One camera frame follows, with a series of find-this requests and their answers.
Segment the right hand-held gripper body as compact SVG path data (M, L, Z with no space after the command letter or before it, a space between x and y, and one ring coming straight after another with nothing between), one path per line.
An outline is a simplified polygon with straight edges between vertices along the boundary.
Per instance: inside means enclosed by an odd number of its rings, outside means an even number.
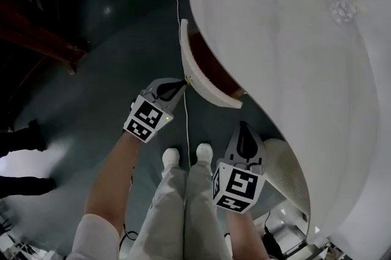
M263 175L220 162L213 175L213 203L243 214L257 203L265 182Z

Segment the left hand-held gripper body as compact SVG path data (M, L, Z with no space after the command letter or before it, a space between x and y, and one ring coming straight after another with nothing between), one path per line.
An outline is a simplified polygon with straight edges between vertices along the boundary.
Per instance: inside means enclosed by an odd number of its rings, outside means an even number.
M173 92L159 95L153 88L142 90L131 105L123 130L141 142L149 142L174 119L173 97Z

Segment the large white wooden drawer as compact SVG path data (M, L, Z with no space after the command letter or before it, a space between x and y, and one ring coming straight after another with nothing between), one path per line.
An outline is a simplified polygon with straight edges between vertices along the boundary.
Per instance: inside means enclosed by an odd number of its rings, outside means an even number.
M189 33L186 19L180 22L180 45L185 78L194 90L215 106L240 109L244 90L217 61L200 32Z

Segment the white oval table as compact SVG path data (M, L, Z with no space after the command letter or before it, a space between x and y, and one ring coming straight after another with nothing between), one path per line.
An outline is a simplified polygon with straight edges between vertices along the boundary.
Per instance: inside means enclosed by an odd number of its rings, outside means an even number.
M330 6L355 4L337 24ZM190 0L227 73L284 137L268 181L307 240L391 260L391 0Z

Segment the person's left forearm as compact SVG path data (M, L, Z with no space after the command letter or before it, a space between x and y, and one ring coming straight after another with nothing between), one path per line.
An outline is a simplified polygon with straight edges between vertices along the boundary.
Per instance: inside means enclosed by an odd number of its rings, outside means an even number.
M142 142L124 132L107 156L87 199L85 213L108 221L123 231L131 177Z

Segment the person's right forearm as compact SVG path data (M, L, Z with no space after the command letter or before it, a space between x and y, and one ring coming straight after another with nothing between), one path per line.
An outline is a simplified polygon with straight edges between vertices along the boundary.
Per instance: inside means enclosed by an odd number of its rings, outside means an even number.
M249 211L226 211L233 260L268 260L269 255Z

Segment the person's right white shoe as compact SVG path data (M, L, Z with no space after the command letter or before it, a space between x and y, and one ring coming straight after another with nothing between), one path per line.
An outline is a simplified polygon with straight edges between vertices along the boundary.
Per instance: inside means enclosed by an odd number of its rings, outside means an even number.
M209 143L201 143L196 149L197 162L211 165L213 160L213 149Z

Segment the person's white shoe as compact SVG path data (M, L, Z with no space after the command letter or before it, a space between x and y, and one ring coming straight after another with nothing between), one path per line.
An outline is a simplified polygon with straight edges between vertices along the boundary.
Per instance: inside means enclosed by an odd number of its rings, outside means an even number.
M162 156L164 169L169 167L176 167L180 164L180 154L176 148L168 148Z
M213 160L213 149L209 143L201 143L196 149L197 162L211 165Z

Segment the person's left white shoe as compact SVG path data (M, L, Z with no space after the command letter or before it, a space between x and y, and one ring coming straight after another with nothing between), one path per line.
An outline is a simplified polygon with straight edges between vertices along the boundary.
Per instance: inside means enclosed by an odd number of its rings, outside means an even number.
M164 169L169 167L176 167L180 164L180 154L176 148L168 148L162 156Z

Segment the person's light grey trousers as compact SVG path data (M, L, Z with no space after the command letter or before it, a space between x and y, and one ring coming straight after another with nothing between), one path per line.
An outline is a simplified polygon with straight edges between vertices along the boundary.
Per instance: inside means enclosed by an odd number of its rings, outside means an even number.
M232 260L212 202L211 166L171 165L152 199L128 260Z

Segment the person's white printed t-shirt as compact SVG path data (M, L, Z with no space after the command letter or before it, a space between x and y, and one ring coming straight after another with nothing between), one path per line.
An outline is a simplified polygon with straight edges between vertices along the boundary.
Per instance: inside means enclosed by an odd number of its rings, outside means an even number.
M114 226L95 214L82 217L66 260L119 260L120 236Z

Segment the clear glass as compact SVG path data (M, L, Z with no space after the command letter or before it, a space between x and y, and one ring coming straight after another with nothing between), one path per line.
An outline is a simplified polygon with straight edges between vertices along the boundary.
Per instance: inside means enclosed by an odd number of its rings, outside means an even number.
M330 6L330 13L337 24L352 21L358 11L359 8L348 1L337 1Z

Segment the black metal stand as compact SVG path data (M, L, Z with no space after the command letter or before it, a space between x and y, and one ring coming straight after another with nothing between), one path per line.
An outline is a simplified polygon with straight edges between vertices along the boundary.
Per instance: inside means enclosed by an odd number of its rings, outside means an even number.
M30 245L13 235L12 228L10 220L0 213L0 260L42 260Z

